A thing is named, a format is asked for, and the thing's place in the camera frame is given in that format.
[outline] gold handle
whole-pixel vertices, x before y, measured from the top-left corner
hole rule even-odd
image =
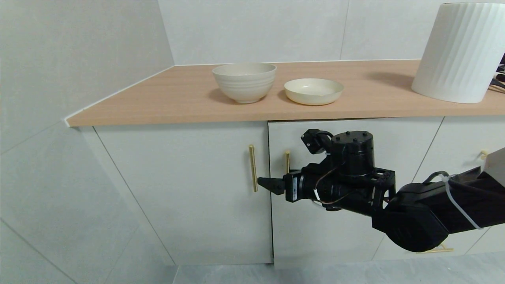
[[[454,249],[446,247],[444,244],[440,244],[437,248],[434,248],[433,250],[425,251],[422,253],[417,253],[417,254],[429,254],[429,253],[447,253],[447,252],[453,252]]]
[[[254,145],[249,145],[249,156],[251,160],[252,184],[254,192],[258,192],[258,175],[256,174],[256,159],[254,155]]]
[[[290,152],[286,151],[285,153],[286,156],[286,173],[289,173],[291,169],[291,158],[290,158]]]

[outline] countertop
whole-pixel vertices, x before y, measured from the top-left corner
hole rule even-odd
[[[505,93],[488,90],[478,104],[435,100],[411,90],[419,60],[274,63],[274,86],[261,101],[242,105],[219,90],[217,65],[175,66],[69,117],[70,126],[351,119],[408,116],[505,115]],[[284,83],[326,78],[345,89],[334,103],[290,101]]]

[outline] black cylindrical motor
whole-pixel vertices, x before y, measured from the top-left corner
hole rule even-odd
[[[367,131],[347,131],[331,138],[332,167],[341,177],[352,180],[373,174],[374,142]]]

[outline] ribbed lampshade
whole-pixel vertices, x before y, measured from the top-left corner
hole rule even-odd
[[[505,4],[442,4],[412,90],[443,101],[478,103],[504,53]]]

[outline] wall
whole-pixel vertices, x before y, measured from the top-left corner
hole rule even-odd
[[[159,2],[175,64],[191,65],[419,59],[439,5],[450,1]]]
[[[157,1],[7,0],[2,283],[171,283],[78,129],[62,119],[173,65]]]

